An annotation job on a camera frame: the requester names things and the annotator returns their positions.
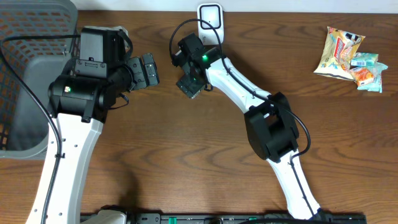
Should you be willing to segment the teal packet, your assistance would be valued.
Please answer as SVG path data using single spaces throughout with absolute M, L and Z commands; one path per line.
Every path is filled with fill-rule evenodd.
M 373 81 L 357 87 L 358 90 L 367 90 L 382 93 L 382 72 L 388 69 L 387 65 L 376 62 L 373 66 L 366 67 L 373 75 Z

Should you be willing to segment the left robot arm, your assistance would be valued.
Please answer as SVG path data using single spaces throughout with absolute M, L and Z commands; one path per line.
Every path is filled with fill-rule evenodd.
M 156 86 L 151 54 L 132 56 L 123 27 L 86 26 L 80 55 L 48 90 L 49 138 L 39 188 L 28 223 L 79 223 L 90 159 L 109 111 L 127 93 Z

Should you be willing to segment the orange tissue pack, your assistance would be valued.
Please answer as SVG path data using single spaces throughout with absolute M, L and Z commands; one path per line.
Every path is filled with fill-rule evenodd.
M 366 67 L 356 67 L 349 72 L 358 87 L 370 84 L 374 81 L 374 74 Z

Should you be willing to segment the yellow snack bag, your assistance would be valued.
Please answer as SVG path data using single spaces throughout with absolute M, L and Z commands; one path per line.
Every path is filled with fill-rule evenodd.
M 349 70 L 359 46 L 366 38 L 334 27 L 327 27 L 325 46 L 314 73 L 325 77 L 353 81 Z

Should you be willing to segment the green tissue pack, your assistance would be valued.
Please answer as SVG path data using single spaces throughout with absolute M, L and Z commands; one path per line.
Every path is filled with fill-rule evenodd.
M 373 53 L 357 52 L 351 60 L 351 66 L 366 67 L 373 66 L 378 61 L 379 55 Z

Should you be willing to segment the black round-logo packet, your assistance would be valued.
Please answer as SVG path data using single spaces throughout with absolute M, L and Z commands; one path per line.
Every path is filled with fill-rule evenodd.
M 189 97 L 190 99 L 194 99 L 194 98 L 195 98 L 196 96 L 198 96 L 200 93 L 201 93 L 201 90 L 198 91 L 198 92 L 196 92 L 196 93 L 190 93 L 190 94 L 188 95 L 188 97 Z

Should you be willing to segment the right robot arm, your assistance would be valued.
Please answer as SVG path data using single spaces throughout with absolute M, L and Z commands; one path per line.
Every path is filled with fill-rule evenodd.
M 194 98 L 211 85 L 221 90 L 243 113 L 249 144 L 272 167 L 293 218 L 313 220 L 319 203 L 312 195 L 300 164 L 298 150 L 301 120 L 291 112 L 280 92 L 262 90 L 231 63 L 218 47 L 207 49 L 200 38 L 190 34 L 178 42 L 172 63 L 184 71 L 177 86 Z

